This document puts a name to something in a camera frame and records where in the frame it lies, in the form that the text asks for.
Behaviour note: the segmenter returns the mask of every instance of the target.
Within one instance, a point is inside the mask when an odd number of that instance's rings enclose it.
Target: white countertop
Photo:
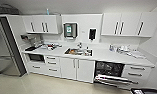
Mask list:
[[[43,48],[38,48],[33,51],[23,51],[23,53],[42,54],[42,55],[50,55],[50,56],[58,56],[58,57],[97,60],[97,61],[106,61],[106,62],[114,62],[114,63],[123,63],[129,65],[155,67],[155,65],[150,61],[148,61],[147,59],[136,59],[131,56],[119,54],[116,52],[111,52],[108,49],[95,48],[92,49],[92,56],[81,56],[81,55],[64,54],[68,48],[69,47],[63,46],[63,47],[58,47],[51,51]]]

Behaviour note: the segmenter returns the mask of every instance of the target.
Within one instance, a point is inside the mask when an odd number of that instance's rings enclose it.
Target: tile floor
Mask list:
[[[38,74],[0,75],[0,94],[130,94],[116,87],[54,78]]]

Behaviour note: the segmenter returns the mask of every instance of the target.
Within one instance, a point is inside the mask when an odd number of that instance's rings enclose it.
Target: appliance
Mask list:
[[[124,64],[121,63],[96,61],[94,82],[112,86],[138,84],[137,82],[133,82],[121,77],[123,67]]]
[[[89,39],[91,40],[95,39],[95,33],[96,33],[96,29],[90,29]]]
[[[12,76],[26,73],[6,17],[0,17],[0,73]]]
[[[77,23],[65,23],[64,24],[64,37],[77,37]]]
[[[38,55],[38,54],[28,54],[30,60],[32,61],[44,61],[44,56],[43,55]]]

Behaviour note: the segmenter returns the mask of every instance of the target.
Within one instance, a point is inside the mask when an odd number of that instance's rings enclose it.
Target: upper cabinet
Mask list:
[[[157,28],[157,12],[142,13],[141,19],[136,31],[137,36],[151,37]]]
[[[141,13],[123,13],[118,35],[133,36],[139,23]]]
[[[101,35],[151,37],[157,13],[104,13]]]
[[[103,15],[101,35],[117,35],[121,13],[105,13]]]
[[[59,34],[62,32],[62,19],[58,15],[23,16],[23,21],[28,33]]]
[[[33,18],[32,16],[22,16],[23,22],[26,28],[26,32],[35,32],[33,27]]]

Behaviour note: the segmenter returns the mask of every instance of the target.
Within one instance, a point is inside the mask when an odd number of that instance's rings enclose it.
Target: stainless steel refrigerator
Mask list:
[[[6,17],[0,17],[0,73],[10,76],[22,76],[26,73]]]

